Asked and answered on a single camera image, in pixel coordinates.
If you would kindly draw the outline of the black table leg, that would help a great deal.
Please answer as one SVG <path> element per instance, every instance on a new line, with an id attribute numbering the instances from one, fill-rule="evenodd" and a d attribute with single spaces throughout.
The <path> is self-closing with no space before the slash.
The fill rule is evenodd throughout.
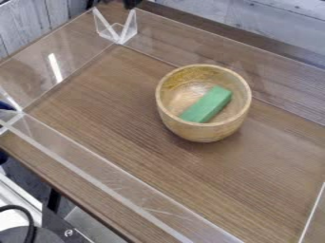
<path id="1" fill-rule="evenodd" d="M 48 197 L 48 201 L 46 201 L 46 208 L 56 213 L 60 209 L 60 203 L 61 203 L 61 195 L 60 193 L 52 189 L 49 191 L 49 197 Z"/>

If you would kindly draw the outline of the brown wooden bowl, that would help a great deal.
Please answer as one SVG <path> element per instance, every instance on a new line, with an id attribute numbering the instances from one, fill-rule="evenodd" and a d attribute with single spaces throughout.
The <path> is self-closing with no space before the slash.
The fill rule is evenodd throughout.
<path id="1" fill-rule="evenodd" d="M 232 92 L 231 100 L 207 122 L 188 122 L 180 114 L 215 87 Z M 248 83 L 231 69 L 219 65 L 184 65 L 169 71 L 155 90 L 161 123 L 184 140 L 214 142 L 231 136 L 246 119 L 252 94 Z"/>

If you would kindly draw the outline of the clear acrylic tray walls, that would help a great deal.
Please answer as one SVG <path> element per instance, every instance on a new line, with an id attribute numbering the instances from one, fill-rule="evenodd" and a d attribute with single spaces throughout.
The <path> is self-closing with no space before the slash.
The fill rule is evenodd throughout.
<path id="1" fill-rule="evenodd" d="M 155 102 L 163 76 L 195 64 L 251 88 L 214 142 L 177 137 Z M 0 95 L 0 149 L 129 243 L 325 243 L 325 66 L 109 2 L 0 63 Z"/>

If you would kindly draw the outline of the green rectangular block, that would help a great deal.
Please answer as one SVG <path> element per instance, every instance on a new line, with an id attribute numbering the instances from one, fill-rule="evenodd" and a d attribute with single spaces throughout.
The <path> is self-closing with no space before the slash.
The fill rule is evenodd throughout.
<path id="1" fill-rule="evenodd" d="M 203 97 L 185 109 L 179 118 L 185 122 L 207 122 L 232 99 L 232 92 L 214 86 Z"/>

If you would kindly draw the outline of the black base with screw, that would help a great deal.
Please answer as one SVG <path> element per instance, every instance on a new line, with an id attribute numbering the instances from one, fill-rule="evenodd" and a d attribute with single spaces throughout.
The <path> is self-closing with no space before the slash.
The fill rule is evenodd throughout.
<path id="1" fill-rule="evenodd" d="M 49 230 L 62 243 L 90 243 L 73 226 L 46 207 L 41 209 L 41 227 Z"/>

